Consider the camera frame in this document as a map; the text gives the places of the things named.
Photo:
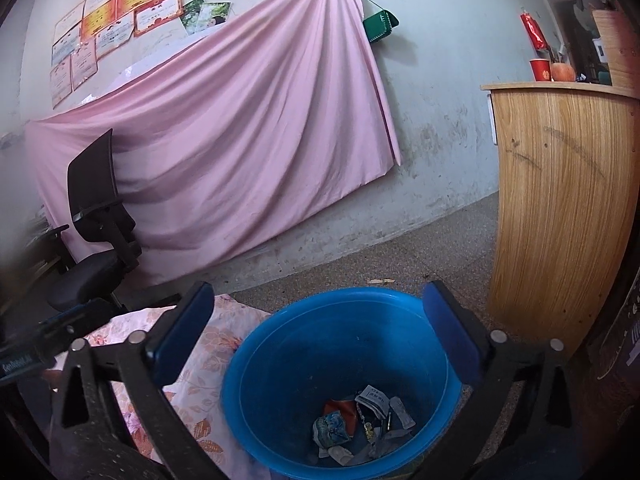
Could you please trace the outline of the white blue sachet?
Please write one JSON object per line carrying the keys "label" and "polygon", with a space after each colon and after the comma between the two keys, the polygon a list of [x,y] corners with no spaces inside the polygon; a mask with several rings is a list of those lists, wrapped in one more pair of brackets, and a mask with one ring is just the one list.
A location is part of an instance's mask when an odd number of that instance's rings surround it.
{"label": "white blue sachet", "polygon": [[404,428],[405,430],[409,430],[416,426],[416,422],[409,415],[405,404],[402,403],[399,396],[393,396],[392,398],[390,398],[390,407],[397,416],[402,428]]}

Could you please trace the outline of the red crushed paper box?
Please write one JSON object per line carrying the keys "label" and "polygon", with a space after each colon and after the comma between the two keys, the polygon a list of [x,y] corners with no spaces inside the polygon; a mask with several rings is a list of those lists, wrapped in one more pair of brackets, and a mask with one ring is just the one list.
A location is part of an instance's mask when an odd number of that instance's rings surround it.
{"label": "red crushed paper box", "polygon": [[333,412],[341,414],[345,421],[347,434],[352,437],[358,424],[356,402],[354,400],[329,400],[323,408],[323,414],[326,415]]}

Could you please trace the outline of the floral pink tablecloth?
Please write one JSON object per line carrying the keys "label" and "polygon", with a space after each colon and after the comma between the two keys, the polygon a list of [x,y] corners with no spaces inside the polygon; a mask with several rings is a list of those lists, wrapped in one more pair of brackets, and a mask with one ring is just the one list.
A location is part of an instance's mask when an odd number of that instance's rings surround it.
{"label": "floral pink tablecloth", "polygon": [[[93,347],[119,344],[135,330],[149,330],[167,310],[146,309],[115,318],[85,338]],[[232,436],[222,412],[222,381],[232,356],[267,313],[244,306],[228,295],[214,295],[214,312],[175,382],[163,388],[171,407],[215,464],[212,479],[270,479],[272,472],[256,462]],[[146,436],[125,387],[113,386],[126,425],[138,450],[151,460],[157,454]]]}

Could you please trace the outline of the black office chair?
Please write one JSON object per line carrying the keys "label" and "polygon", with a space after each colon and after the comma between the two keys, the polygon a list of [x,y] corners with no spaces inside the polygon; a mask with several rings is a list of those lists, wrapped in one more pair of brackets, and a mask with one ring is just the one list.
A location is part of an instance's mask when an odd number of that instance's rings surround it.
{"label": "black office chair", "polygon": [[126,179],[136,156],[112,128],[39,128],[29,133],[37,190],[67,257],[47,292],[60,312],[95,299],[118,305],[114,292],[136,270],[142,247],[126,205]]}

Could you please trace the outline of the blue plastic bucket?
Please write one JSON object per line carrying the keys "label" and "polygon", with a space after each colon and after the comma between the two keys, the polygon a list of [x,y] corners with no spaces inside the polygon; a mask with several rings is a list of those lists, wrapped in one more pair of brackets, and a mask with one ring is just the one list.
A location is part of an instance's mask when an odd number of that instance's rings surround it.
{"label": "blue plastic bucket", "polygon": [[[312,424],[367,386],[397,396],[416,426],[396,450],[342,467],[318,456]],[[414,468],[445,432],[462,385],[419,298],[393,289],[322,292],[255,328],[224,374],[221,405],[240,447],[290,479],[382,479]]]}

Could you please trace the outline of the wooden cabinet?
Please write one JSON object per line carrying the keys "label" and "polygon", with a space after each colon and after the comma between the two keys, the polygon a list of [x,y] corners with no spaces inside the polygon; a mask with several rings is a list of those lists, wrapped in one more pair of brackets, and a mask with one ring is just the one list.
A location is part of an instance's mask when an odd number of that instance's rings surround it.
{"label": "wooden cabinet", "polygon": [[639,93],[603,84],[486,84],[499,162],[490,315],[571,356],[601,311],[639,196]]}

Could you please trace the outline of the red cup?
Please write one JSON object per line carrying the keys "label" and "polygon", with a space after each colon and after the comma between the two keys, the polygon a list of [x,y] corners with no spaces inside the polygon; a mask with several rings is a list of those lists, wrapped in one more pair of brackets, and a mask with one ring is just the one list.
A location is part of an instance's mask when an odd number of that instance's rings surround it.
{"label": "red cup", "polygon": [[536,81],[552,81],[551,65],[545,58],[532,58],[529,61]]}

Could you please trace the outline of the orange fruit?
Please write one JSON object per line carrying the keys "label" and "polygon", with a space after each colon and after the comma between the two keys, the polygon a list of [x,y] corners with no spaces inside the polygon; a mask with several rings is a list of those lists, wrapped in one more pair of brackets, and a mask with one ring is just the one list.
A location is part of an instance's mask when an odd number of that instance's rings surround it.
{"label": "orange fruit", "polygon": [[575,82],[576,72],[574,68],[567,63],[555,62],[550,64],[550,74],[553,81],[559,82]]}

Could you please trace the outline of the pink hanging sheet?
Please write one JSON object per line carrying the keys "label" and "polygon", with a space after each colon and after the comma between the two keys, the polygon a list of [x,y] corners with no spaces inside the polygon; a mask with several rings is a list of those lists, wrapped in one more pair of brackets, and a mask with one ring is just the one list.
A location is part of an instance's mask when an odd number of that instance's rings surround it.
{"label": "pink hanging sheet", "polygon": [[25,128],[47,217],[68,164],[113,136],[142,246],[134,286],[254,249],[385,176],[401,154],[361,0],[264,0],[142,76]]}

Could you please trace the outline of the red hanging ornament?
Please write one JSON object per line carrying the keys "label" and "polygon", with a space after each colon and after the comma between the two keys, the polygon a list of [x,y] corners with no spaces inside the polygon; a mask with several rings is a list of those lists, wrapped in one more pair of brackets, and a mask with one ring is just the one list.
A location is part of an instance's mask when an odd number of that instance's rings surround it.
{"label": "red hanging ornament", "polygon": [[549,44],[537,21],[527,12],[520,14],[521,22],[527,32],[527,36],[536,51],[549,49]]}

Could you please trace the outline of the green hanging bag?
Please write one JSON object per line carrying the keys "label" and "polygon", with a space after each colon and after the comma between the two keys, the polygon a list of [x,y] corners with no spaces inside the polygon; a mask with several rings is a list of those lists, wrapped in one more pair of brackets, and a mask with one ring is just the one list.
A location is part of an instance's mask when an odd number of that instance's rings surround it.
{"label": "green hanging bag", "polygon": [[365,18],[362,24],[367,40],[370,44],[375,44],[390,36],[393,29],[399,25],[399,21],[389,10],[381,10]]}

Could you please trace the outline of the green photo posters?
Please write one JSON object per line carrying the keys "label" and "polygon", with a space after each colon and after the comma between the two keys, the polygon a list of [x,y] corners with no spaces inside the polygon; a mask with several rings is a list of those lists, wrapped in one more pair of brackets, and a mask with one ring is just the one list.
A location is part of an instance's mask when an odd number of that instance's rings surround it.
{"label": "green photo posters", "polygon": [[180,21],[188,35],[224,24],[231,10],[228,1],[191,0],[183,5]]}

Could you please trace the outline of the certificates on wall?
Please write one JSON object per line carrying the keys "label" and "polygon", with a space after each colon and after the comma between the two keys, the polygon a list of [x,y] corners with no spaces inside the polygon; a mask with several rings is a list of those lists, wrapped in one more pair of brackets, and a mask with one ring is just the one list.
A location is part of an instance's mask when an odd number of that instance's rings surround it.
{"label": "certificates on wall", "polygon": [[44,0],[55,18],[50,109],[91,100],[130,65],[186,38],[188,1]]}

